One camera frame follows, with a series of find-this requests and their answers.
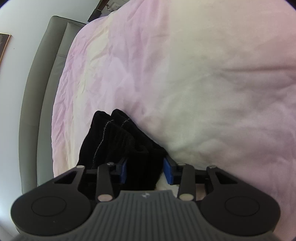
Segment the pink duvet cover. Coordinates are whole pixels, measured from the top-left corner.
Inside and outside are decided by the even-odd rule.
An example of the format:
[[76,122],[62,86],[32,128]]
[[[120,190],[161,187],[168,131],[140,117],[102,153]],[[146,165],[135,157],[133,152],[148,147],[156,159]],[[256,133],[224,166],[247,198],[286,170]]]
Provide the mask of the pink duvet cover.
[[295,208],[295,9],[129,1],[76,35],[52,115],[53,170],[97,110],[123,110],[179,162],[214,164]]

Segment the left wooden nightstand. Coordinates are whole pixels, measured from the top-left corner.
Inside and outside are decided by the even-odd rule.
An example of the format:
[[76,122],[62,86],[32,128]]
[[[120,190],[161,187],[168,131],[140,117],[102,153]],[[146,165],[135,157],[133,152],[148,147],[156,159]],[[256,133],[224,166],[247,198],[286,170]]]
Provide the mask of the left wooden nightstand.
[[88,22],[107,16],[113,11],[117,11],[128,1],[129,0],[100,0],[93,13],[90,15]]

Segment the black pants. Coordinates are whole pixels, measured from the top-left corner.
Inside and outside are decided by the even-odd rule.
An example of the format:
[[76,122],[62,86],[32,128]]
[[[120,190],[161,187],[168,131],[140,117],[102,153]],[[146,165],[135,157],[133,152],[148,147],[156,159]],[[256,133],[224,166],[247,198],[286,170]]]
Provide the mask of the black pants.
[[167,153],[141,131],[119,109],[111,114],[96,111],[79,152],[78,164],[97,169],[108,162],[124,161],[124,188],[132,191],[155,190],[163,172]]

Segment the grey upholstered headboard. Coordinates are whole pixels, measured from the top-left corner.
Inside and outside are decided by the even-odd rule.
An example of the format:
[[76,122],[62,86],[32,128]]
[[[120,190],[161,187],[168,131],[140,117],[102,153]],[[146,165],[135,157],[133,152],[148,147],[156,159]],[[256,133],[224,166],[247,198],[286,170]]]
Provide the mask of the grey upholstered headboard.
[[53,105],[72,42],[84,23],[52,16],[36,51],[23,94],[18,136],[22,193],[51,180]]

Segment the orange framed wall picture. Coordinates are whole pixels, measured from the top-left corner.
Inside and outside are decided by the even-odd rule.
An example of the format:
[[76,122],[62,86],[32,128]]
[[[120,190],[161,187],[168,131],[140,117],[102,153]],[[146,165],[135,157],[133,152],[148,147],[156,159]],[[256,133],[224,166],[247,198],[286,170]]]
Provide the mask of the orange framed wall picture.
[[10,37],[11,37],[10,34],[0,33],[0,63],[1,63],[2,58],[4,56],[4,52],[6,50],[8,42],[10,40]]

